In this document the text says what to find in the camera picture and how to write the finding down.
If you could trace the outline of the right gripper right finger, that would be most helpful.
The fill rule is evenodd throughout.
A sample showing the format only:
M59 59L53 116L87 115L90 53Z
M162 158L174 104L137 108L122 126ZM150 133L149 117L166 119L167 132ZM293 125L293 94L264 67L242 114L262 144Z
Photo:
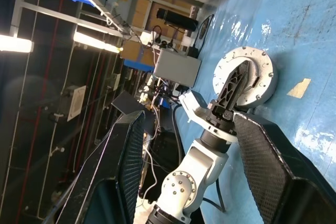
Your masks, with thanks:
M336 224L336 191L279 126L234 115L244 173L264 224Z

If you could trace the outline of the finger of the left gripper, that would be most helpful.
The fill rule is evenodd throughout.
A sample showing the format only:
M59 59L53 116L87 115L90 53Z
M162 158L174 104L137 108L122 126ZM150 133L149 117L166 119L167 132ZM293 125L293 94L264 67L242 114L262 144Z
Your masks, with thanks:
M248 81L249 61L239 64L228 76L220 94L218 104L225 110L233 110Z

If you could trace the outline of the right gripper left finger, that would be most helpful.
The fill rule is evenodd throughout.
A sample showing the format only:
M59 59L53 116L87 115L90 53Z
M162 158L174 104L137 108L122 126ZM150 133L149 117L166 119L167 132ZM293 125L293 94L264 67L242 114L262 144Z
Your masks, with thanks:
M133 224L144 121L135 111L115 122L42 224Z

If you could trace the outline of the white motor stator disc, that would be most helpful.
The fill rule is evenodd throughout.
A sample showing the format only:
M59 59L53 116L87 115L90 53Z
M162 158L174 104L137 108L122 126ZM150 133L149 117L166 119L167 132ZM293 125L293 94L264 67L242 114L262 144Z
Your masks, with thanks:
M214 70L213 88L219 95L229 74L244 61L249 63L248 80L237 106L252 109L264 104L277 86L277 69L265 51L253 47L238 47L229 51Z

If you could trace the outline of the black flat panel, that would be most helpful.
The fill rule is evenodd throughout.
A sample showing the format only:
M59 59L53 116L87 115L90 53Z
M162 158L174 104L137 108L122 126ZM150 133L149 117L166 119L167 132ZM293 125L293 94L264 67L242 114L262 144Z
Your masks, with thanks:
M112 105L123 114L130 114L136 111L144 111L145 107L139 103L127 91L121 92L113 101Z

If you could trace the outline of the grey metal box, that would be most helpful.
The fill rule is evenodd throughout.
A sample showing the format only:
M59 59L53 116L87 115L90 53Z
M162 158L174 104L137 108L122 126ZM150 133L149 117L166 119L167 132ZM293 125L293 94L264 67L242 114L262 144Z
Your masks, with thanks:
M199 59L162 49L154 68L154 75L192 88L201 62Z

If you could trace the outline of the beige tape scrap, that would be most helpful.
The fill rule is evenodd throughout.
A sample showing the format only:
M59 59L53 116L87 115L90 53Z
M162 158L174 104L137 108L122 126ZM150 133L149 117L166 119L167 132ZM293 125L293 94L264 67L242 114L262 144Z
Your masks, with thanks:
M287 95L293 98L301 99L305 94L311 79L304 78L302 81L298 82L288 93Z

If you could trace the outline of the black cylindrical device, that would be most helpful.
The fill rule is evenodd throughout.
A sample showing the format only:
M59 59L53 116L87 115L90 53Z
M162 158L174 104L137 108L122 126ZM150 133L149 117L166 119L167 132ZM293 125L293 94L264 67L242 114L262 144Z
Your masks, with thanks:
M189 31L196 31L198 29L198 21L190 17L183 16L179 13L159 8L156 17L164 21L167 25L172 25L178 28L183 28Z

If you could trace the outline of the blue plastic table sheet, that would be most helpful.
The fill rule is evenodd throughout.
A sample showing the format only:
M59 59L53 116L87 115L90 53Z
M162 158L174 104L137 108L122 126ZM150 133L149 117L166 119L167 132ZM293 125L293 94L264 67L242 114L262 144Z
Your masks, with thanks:
M208 103L217 97L214 70L227 52L238 47L265 51L277 68L278 83L252 113L277 124L336 191L336 0L211 0L200 21L210 14L214 19L193 90ZM311 82L303 97L288 96L304 78ZM205 224L264 224L236 144L228 150L219 184L226 212L203 202Z

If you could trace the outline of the white power strip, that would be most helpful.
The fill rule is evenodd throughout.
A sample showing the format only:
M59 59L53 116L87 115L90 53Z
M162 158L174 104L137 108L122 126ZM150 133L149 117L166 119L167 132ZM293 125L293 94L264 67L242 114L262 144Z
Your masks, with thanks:
M140 41L144 46L153 45L155 39L157 38L157 32L155 31L143 31L140 36Z

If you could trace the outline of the brown cardboard box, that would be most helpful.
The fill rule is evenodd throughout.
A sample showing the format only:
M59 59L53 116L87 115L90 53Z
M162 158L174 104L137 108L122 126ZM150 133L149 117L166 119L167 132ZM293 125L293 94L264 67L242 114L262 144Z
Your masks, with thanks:
M120 53L121 58L139 62L145 65L153 66L153 51L152 49L145 48L136 41L126 41L123 44L123 50Z

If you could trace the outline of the fluorescent tube light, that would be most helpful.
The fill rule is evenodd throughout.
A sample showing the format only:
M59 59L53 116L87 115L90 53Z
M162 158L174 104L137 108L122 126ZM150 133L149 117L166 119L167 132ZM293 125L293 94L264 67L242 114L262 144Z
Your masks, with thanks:
M93 37L90 37L88 35L85 35L77 31L73 35L73 40L80 44L84 44L90 47L95 47L98 49L103 49L103 50L114 52L114 53L120 53L123 51L122 47L117 47L112 44L105 43L102 40L95 39Z
M0 51L29 53L33 50L34 43L31 40L0 35Z

